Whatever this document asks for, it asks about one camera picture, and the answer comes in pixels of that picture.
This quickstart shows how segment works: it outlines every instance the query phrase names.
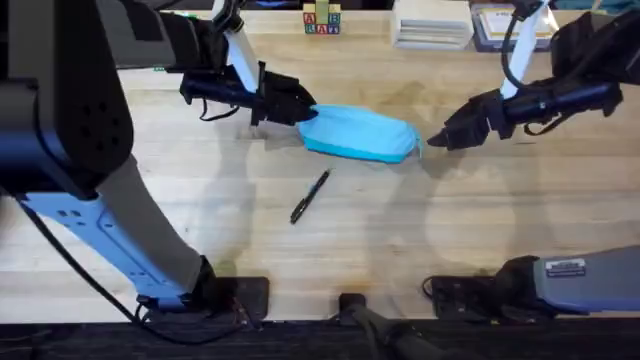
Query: cable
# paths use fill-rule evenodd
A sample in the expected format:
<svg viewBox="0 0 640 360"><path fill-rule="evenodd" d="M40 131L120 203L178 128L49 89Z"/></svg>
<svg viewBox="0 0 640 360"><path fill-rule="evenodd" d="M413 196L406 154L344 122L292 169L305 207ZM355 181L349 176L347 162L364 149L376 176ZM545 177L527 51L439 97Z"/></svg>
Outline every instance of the cable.
<svg viewBox="0 0 640 360"><path fill-rule="evenodd" d="M142 329L142 330L146 331L147 333L155 336L156 338L164 340L164 341L167 341L167 342L170 342L172 344L176 344L176 345L199 346L199 345L205 345L205 344L209 344L209 343L218 341L218 340L220 340L222 338L225 338L225 337L227 337L229 335L232 335L232 334L240 331L242 328L244 328L244 326L234 326L234 327L231 327L231 328L221 332L220 334L216 334L215 336L212 336L210 338L202 339L202 340L196 340L196 341L187 341L187 340L181 340L181 339L174 339L174 338L172 338L170 336L167 336L165 334L162 334L162 333L150 328L149 326L145 325L144 322L142 322L139 318L137 318L136 316L131 314L131 312L129 312L129 310L124 305L122 305L122 303L120 301L118 301L118 299L116 299L104 287L102 287L102 285L100 285L100 283L98 283L82 267L82 265L80 265L76 261L76 259L73 258L73 256L67 251L67 249L65 249L65 247L60 243L60 241L55 237L55 235L53 235L53 233L51 233L51 230L49 230L47 225L42 221L42 219L38 216L38 214L36 214L33 210L31 210L30 208L28 208L27 206L25 206L22 203L20 203L20 207L25 212L27 217L29 217L31 222L33 222L35 227L40 231L40 233L47 239L49 244L51 244L51 246L53 246L53 248L58 252L58 254L60 254L60 256L62 256L62 258L67 262L67 264L69 264L69 266L71 266L71 268L84 281L86 281L89 284L89 286L91 286L95 291L97 291L100 295L102 295L102 297L104 297L108 302L110 302L111 305L113 305L116 309L118 309L118 311L120 311L122 313L122 315L124 315L124 317L126 317L129 321L131 321L131 323L137 325L140 329ZM140 309L136 309L136 314L138 316L140 315Z"/></svg>
<svg viewBox="0 0 640 360"><path fill-rule="evenodd" d="M550 132L551 130L555 129L558 127L558 125L562 124L563 122L569 120L569 118L571 118L573 115L575 115L576 113L567 113L567 114L562 114L560 115L557 119L553 120L553 122L545 127L543 127L540 131L533 131L531 130L531 123L529 124L525 124L524 126L524 133L529 135L529 136L540 136L540 135L544 135L548 132Z"/></svg>
<svg viewBox="0 0 640 360"><path fill-rule="evenodd" d="M143 324L146 324L147 321L149 321L149 318L151 317L151 312L147 311L147 313L144 314L144 316L142 317L142 319L140 319L140 321Z"/></svg>
<svg viewBox="0 0 640 360"><path fill-rule="evenodd" d="M228 118L229 116L237 113L238 110L240 110L240 106L236 106L236 107L234 107L230 111L227 111L224 114L220 114L220 115L216 115L216 116L205 118L204 116L207 115L207 112L209 112L209 106L207 105L207 100L203 98L202 99L202 115L200 115L200 120L209 122L209 121L216 121L216 120L220 120L220 119L225 119L225 118Z"/></svg>
<svg viewBox="0 0 640 360"><path fill-rule="evenodd" d="M429 299L429 301L433 301L433 294L427 290L427 286L429 286L431 279L433 279L433 276L429 276L428 278L424 279L421 286L422 293L427 299Z"/></svg>
<svg viewBox="0 0 640 360"><path fill-rule="evenodd" d="M380 348L378 347L378 341L376 340L376 335L373 332L373 324L371 323L371 321L367 320L361 325L364 328L364 332L367 336L369 349L371 350L371 359L372 360L380 359Z"/></svg>
<svg viewBox="0 0 640 360"><path fill-rule="evenodd" d="M515 16L511 16L509 26L507 26L507 32L502 40L502 47L500 48L500 64L502 65L502 72L504 76L519 90L533 90L533 91L549 91L555 88L555 82L552 85L531 85L524 84L518 80L511 72L509 67L509 43L511 42L511 36L513 35L513 29L516 27L518 19Z"/></svg>
<svg viewBox="0 0 640 360"><path fill-rule="evenodd" d="M179 2L182 2L182 0L171 0L171 1L167 1L164 4L158 5L155 8L153 8L153 10L155 11L162 11L162 10L167 10L168 8L178 4Z"/></svg>
<svg viewBox="0 0 640 360"><path fill-rule="evenodd" d="M138 321L142 321L142 320L140 320L140 310L141 309L142 309L142 304L138 303L138 306L136 306L136 311L133 314L133 316L135 316L136 320L138 320Z"/></svg>

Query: label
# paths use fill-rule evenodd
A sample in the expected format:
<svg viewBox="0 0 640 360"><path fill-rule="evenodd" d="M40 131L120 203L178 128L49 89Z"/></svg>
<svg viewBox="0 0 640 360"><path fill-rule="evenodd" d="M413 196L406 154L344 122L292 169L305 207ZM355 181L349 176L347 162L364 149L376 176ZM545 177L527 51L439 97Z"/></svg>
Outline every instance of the label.
<svg viewBox="0 0 640 360"><path fill-rule="evenodd" d="M587 262L581 258L547 261L544 267L547 277L576 277L587 274Z"/></svg>
<svg viewBox="0 0 640 360"><path fill-rule="evenodd" d="M482 28L485 36L489 40L502 40L507 32L507 27L511 21L511 13L513 9L508 8L484 8L480 10L480 20L482 22ZM513 40L518 39L518 34L522 23L518 21L511 38ZM545 14L540 16L538 23L536 24L536 38L537 39L550 39L553 35L553 30L550 26L550 21Z"/></svg>

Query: wooden table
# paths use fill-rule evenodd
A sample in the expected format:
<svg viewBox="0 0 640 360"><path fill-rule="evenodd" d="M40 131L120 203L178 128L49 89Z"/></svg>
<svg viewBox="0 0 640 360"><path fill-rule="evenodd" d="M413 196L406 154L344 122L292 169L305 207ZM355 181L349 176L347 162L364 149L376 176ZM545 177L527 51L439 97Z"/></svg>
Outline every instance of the wooden table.
<svg viewBox="0 0 640 360"><path fill-rule="evenodd" d="M299 13L246 12L269 70L299 77L321 103L355 104L407 120L424 138L467 98L502 82L496 54L398 50L388 12L344 13L344 34L301 34ZM549 75L536 55L529 79ZM270 319L323 319L342 292L387 316L432 317L420 293L436 274L492 273L507 259L640 243L640 102L611 118L576 116L543 137L481 148L427 149L400 165L312 153L293 128L248 129L249 114L199 121L179 76L121 73L144 180L184 239L219 275L271 280ZM640 89L624 87L627 99ZM226 111L215 105L212 111ZM296 226L289 215L335 170ZM0 204L0 321L121 321L9 200ZM49 222L105 287L133 308L128 281Z"/></svg>

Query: blue towel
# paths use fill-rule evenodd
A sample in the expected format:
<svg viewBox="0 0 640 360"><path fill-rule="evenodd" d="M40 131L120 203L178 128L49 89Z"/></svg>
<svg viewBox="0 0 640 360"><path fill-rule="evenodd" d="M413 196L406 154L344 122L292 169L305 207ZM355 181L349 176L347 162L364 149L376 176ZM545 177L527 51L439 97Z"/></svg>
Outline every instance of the blue towel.
<svg viewBox="0 0 640 360"><path fill-rule="evenodd" d="M422 140L409 123L371 110L315 105L318 116L297 124L307 149L354 159L399 163Z"/></svg>

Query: pen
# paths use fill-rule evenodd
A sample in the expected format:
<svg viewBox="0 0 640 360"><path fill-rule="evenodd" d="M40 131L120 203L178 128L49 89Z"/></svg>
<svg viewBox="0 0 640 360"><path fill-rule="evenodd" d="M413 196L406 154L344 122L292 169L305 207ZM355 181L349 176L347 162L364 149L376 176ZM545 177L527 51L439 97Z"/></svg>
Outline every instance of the pen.
<svg viewBox="0 0 640 360"><path fill-rule="evenodd" d="M329 177L329 175L331 175L331 169L327 169L327 171L322 173L322 176L320 176L320 179L318 179L318 181L316 181L316 183L313 184L313 187L309 191L309 194L307 195L307 197L302 199L302 201L300 201L298 206L296 206L296 208L293 209L293 212L291 213L291 225L294 225L300 219L304 211L307 209L309 204L311 204L311 201L313 201L313 198L318 193L318 190L320 190L322 185L324 185L324 182L327 181L327 178Z"/></svg>

